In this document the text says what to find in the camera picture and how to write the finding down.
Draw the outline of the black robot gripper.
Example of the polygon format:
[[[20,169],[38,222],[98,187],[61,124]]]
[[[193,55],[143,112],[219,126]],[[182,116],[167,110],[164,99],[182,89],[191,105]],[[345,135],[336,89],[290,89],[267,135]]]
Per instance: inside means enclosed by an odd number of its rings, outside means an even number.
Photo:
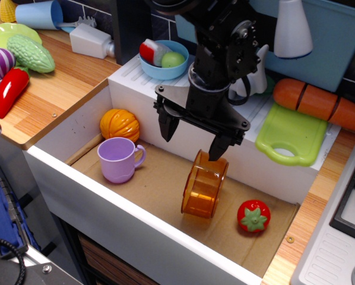
[[[209,86],[191,65],[188,87],[160,84],[154,108],[159,114],[161,136],[169,142],[183,120],[215,135],[209,161],[217,161],[230,145],[240,145],[250,123],[227,100],[230,85]]]

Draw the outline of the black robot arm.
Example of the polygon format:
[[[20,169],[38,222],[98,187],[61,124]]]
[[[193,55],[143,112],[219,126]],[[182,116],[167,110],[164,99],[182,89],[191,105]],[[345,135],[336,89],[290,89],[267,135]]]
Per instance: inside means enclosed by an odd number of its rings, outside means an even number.
[[[170,141],[185,121],[215,135],[209,160],[218,160],[241,144],[249,121],[234,110],[244,99],[232,99],[230,86],[257,71],[255,10],[248,1],[147,1],[166,15],[181,15],[194,25],[196,55],[188,69],[189,87],[159,85],[154,108],[162,137]]]

